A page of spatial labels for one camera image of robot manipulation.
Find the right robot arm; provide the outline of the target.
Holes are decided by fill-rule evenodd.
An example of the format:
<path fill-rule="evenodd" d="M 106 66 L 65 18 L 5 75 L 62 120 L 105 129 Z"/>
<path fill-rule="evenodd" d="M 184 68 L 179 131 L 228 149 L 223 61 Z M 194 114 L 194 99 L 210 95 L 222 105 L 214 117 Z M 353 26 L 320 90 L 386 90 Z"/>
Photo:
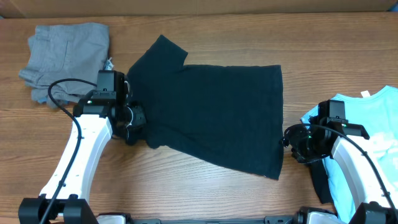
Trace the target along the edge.
<path fill-rule="evenodd" d="M 338 163 L 356 207 L 351 223 L 397 223 L 394 188 L 371 158 L 375 145 L 364 126 L 346 119 L 343 101 L 319 103 L 318 114 L 309 123 L 288 127 L 280 143 L 291 146 L 293 158 L 301 164 L 325 157 Z"/>

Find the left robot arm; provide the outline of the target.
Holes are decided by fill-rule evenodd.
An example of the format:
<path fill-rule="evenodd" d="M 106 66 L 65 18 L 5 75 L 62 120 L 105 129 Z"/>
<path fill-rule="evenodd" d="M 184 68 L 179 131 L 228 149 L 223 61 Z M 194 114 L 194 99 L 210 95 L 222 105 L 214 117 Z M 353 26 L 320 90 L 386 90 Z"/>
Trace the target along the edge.
<path fill-rule="evenodd" d="M 94 89 L 83 96 L 72 112 L 71 135 L 55 172 L 36 198 L 24 198 L 18 210 L 21 223 L 132 223 L 128 213 L 95 215 L 89 206 L 93 177 L 99 159 L 113 136 L 128 143 L 146 123 L 143 109 L 128 103 L 126 76 L 100 70 Z"/>

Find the black t-shirt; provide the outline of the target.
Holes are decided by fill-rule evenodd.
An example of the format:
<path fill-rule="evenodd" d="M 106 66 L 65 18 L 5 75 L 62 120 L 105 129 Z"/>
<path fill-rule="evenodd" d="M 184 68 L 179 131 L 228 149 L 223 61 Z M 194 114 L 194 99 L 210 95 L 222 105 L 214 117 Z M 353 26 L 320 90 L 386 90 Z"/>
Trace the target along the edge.
<path fill-rule="evenodd" d="M 280 65 L 187 65 L 186 51 L 158 37 L 129 69 L 131 102 L 146 123 L 134 136 L 212 164 L 278 179 L 284 150 Z"/>

